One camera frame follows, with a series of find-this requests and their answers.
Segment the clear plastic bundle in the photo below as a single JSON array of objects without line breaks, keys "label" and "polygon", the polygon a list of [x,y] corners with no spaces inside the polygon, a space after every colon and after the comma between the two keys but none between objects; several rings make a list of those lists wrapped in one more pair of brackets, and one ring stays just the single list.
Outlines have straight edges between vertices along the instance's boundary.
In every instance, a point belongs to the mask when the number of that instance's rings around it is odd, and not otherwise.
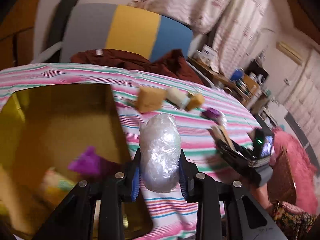
[{"label": "clear plastic bundle", "polygon": [[181,137],[175,118],[157,114],[139,129],[140,170],[144,186],[155,193],[171,192],[179,181]]}]

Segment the purple cloth item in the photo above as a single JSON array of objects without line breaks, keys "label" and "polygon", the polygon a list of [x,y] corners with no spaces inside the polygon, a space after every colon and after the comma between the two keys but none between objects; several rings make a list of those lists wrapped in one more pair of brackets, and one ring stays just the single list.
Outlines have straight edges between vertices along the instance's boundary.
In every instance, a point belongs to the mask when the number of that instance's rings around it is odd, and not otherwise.
[{"label": "purple cloth item", "polygon": [[121,170],[121,165],[106,160],[96,154],[95,147],[89,146],[69,163],[68,169],[84,177],[105,177]]}]

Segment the striped pink green bedsheet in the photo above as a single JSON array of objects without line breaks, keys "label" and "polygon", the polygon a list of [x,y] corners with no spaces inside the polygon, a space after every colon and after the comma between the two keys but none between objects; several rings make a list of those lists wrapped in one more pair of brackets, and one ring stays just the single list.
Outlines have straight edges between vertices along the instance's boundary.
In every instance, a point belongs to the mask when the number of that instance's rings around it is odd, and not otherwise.
[{"label": "striped pink green bedsheet", "polygon": [[217,154],[211,135],[213,122],[201,116],[202,110],[213,107],[222,111],[228,122],[229,136],[240,145],[248,146],[251,143],[248,132],[258,126],[243,105],[220,90],[157,74],[90,64],[41,63],[2,70],[1,110],[17,91],[68,84],[111,86],[130,153],[135,152],[139,146],[140,125],[156,115],[156,112],[142,114],[135,108],[140,87],[175,87],[183,92],[202,94],[205,102],[198,109],[180,110],[165,102],[160,112],[174,116],[186,158],[193,161],[201,172],[226,183],[234,180],[237,175]]}]

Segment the white grey pillow edge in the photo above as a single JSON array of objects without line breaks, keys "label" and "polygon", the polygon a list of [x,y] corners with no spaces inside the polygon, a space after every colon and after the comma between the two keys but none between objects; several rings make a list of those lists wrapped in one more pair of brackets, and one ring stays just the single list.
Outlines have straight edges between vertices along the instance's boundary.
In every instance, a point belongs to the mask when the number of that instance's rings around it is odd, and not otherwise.
[{"label": "white grey pillow edge", "polygon": [[58,52],[62,48],[62,42],[57,42],[56,44],[52,45],[48,49],[44,50],[40,53],[36,58],[34,58],[30,64],[36,63],[44,63],[48,59],[50,59],[56,52]]}]

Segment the white product box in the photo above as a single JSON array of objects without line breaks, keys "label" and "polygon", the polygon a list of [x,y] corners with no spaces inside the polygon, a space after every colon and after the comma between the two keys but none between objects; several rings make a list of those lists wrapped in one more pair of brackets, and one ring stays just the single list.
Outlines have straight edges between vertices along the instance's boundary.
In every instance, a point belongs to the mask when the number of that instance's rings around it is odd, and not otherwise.
[{"label": "white product box", "polygon": [[211,67],[213,65],[216,65],[217,51],[208,45],[204,45],[202,47],[199,58],[205,65]]}]

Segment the wooden wardrobe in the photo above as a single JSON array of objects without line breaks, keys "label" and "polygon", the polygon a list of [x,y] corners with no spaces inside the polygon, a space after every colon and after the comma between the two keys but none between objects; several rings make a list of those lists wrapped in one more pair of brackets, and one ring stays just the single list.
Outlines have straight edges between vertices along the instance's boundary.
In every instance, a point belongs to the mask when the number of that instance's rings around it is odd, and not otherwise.
[{"label": "wooden wardrobe", "polygon": [[40,0],[1,0],[1,70],[29,64]]}]

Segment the white green sponge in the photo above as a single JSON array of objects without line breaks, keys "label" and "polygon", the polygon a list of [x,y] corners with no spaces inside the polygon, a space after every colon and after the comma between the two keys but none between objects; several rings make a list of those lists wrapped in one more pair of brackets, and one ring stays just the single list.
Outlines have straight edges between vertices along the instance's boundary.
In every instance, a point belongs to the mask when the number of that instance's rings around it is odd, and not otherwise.
[{"label": "white green sponge", "polygon": [[190,98],[184,92],[175,87],[166,89],[166,98],[178,108],[185,108],[190,102]]}]

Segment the beige patterned curtain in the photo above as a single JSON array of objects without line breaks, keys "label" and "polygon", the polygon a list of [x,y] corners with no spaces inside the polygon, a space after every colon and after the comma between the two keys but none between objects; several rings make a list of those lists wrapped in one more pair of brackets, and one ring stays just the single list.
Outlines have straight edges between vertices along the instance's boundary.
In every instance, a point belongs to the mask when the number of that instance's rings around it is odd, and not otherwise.
[{"label": "beige patterned curtain", "polygon": [[195,35],[215,31],[214,65],[230,78],[260,30],[270,0],[132,0],[132,7],[188,25]]}]

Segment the grey yellow blue cushion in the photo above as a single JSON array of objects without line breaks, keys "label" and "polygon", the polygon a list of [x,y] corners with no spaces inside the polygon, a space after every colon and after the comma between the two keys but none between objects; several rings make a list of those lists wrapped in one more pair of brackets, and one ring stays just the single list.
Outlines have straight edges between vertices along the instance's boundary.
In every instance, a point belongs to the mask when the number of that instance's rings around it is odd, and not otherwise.
[{"label": "grey yellow blue cushion", "polygon": [[143,9],[108,3],[76,5],[68,19],[60,62],[78,52],[116,49],[153,62],[173,49],[187,56],[193,32],[180,22]]}]

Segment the small orange sponge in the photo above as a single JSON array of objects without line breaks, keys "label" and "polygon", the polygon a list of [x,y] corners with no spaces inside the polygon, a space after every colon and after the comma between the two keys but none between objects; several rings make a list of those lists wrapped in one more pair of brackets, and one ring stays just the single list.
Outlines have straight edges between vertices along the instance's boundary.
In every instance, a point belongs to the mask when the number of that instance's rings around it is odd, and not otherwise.
[{"label": "small orange sponge", "polygon": [[194,94],[190,97],[190,101],[185,109],[191,111],[192,109],[199,108],[204,102],[205,98],[202,94]]}]

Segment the green beige printed carton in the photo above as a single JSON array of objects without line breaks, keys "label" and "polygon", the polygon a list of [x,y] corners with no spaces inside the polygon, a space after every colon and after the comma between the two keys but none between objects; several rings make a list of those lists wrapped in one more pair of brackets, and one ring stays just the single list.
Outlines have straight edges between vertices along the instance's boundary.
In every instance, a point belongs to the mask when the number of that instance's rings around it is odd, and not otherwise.
[{"label": "green beige printed carton", "polygon": [[75,182],[64,177],[54,167],[51,167],[44,174],[41,192],[47,201],[59,204],[74,186]]}]

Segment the tan sponge cube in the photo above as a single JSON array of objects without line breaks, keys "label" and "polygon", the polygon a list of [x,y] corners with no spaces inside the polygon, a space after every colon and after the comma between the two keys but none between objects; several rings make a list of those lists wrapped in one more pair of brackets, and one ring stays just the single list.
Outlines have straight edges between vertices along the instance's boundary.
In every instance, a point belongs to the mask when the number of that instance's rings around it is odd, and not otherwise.
[{"label": "tan sponge cube", "polygon": [[162,103],[166,96],[167,91],[164,89],[140,87],[136,100],[136,109],[140,113],[156,111],[162,107]]}]

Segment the gold metal tin box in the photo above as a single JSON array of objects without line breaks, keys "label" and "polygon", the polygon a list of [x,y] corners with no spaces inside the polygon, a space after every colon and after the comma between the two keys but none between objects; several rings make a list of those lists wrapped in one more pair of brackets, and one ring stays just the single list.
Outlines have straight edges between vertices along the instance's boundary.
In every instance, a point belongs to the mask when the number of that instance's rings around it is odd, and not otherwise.
[{"label": "gold metal tin box", "polygon": [[[1,221],[1,238],[33,236],[60,204],[41,192],[45,172],[54,167],[75,185],[103,181],[68,169],[89,146],[96,154],[124,166],[132,161],[110,85],[68,84],[29,88],[12,94],[1,110],[1,195],[9,221]],[[148,234],[153,227],[139,191],[135,202],[122,203],[124,239]],[[98,239],[100,202],[96,202],[93,238]]]}]

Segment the dark red garment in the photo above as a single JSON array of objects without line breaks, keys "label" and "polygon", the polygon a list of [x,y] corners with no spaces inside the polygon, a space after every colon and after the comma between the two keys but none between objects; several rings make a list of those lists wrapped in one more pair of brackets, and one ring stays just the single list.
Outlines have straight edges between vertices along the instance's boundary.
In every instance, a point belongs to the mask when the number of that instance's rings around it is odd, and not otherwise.
[{"label": "dark red garment", "polygon": [[180,49],[173,49],[153,62],[142,55],[123,50],[87,50],[74,54],[71,57],[71,63],[139,70],[190,81],[200,85],[204,84],[196,72],[187,64]]}]

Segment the brown beige scrub pad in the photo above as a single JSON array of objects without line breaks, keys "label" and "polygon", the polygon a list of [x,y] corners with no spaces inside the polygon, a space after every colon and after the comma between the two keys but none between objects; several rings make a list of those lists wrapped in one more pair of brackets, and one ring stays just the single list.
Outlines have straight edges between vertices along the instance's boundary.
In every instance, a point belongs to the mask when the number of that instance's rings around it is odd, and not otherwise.
[{"label": "brown beige scrub pad", "polygon": [[215,140],[222,140],[226,143],[231,150],[235,150],[232,140],[230,139],[226,129],[223,126],[215,125],[212,126],[212,133]]}]

